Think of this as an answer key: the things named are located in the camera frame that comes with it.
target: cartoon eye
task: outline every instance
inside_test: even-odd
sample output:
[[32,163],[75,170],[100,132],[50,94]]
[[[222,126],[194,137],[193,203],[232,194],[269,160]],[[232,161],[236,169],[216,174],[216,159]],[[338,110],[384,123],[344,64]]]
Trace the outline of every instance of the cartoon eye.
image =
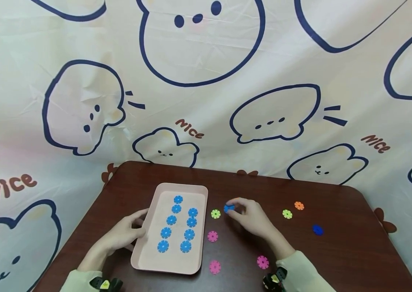
[[183,25],[185,24],[183,16],[181,16],[181,15],[175,16],[174,23],[175,23],[175,26],[178,27],[178,28],[183,27]]
[[16,256],[15,258],[13,258],[13,261],[11,262],[11,264],[17,264],[20,258],[21,256]]
[[193,16],[193,22],[195,24],[199,24],[203,20],[203,15],[202,14],[197,14]]
[[211,4],[211,13],[212,13],[212,15],[218,16],[219,13],[221,13],[221,10],[222,10],[222,5],[219,1],[214,1]]

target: orange snowflake block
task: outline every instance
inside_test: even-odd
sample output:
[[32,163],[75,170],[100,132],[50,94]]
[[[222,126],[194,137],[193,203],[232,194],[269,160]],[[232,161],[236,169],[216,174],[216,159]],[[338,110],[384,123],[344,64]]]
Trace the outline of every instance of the orange snowflake block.
[[305,206],[301,202],[295,202],[294,206],[296,207],[297,210],[303,210],[305,209]]

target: right hand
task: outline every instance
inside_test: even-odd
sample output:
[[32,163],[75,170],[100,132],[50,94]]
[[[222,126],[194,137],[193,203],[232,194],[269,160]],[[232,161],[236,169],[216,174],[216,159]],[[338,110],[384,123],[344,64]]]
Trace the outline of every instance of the right hand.
[[276,228],[258,202],[244,198],[235,198],[225,204],[243,207],[241,214],[234,210],[229,210],[227,215],[239,222],[250,233],[264,239],[275,233]]

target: left hand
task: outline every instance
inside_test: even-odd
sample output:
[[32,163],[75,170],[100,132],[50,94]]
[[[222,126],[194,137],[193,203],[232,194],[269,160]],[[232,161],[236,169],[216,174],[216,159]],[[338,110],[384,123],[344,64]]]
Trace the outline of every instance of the left hand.
[[136,224],[142,226],[144,223],[141,217],[148,212],[148,209],[139,210],[127,217],[120,220],[112,229],[101,237],[95,246],[105,250],[108,255],[111,255],[117,249],[128,248],[132,249],[131,243],[146,234],[144,228],[133,228],[132,225]]

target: blue snowflake block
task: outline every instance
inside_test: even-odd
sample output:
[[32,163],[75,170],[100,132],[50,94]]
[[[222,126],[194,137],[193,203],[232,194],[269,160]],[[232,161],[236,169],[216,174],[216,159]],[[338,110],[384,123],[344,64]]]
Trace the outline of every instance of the blue snowflake block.
[[190,217],[196,217],[198,215],[198,210],[196,208],[190,208],[190,210],[188,210],[188,215]]
[[179,204],[181,202],[183,202],[183,197],[182,196],[175,196],[174,203]]
[[176,223],[176,217],[174,215],[170,215],[167,217],[167,225],[174,225]]
[[179,204],[174,205],[174,206],[172,207],[172,213],[177,214],[177,213],[179,213],[180,211],[182,211],[182,207],[181,207]]
[[180,244],[180,250],[181,252],[183,252],[184,254],[186,254],[187,252],[190,252],[191,250],[191,242],[185,240],[182,241],[182,243]]
[[197,221],[196,221],[196,219],[195,219],[194,217],[190,217],[190,218],[188,218],[188,220],[187,220],[187,225],[188,225],[188,227],[190,227],[190,228],[195,227],[195,226],[196,226],[196,223],[197,223]]
[[169,243],[167,242],[167,240],[161,240],[158,244],[157,244],[157,251],[160,253],[164,253],[167,251],[167,249],[169,249]]
[[183,236],[186,240],[193,240],[195,238],[195,232],[192,229],[187,229]]
[[225,205],[224,206],[224,212],[227,213],[228,210],[235,210],[235,206],[234,205],[230,205],[230,206]]
[[317,235],[317,236],[322,236],[323,235],[323,228],[320,225],[313,225],[312,227],[313,232]]
[[169,227],[164,227],[161,230],[161,237],[163,239],[167,239],[170,237],[170,235],[172,234],[172,230]]

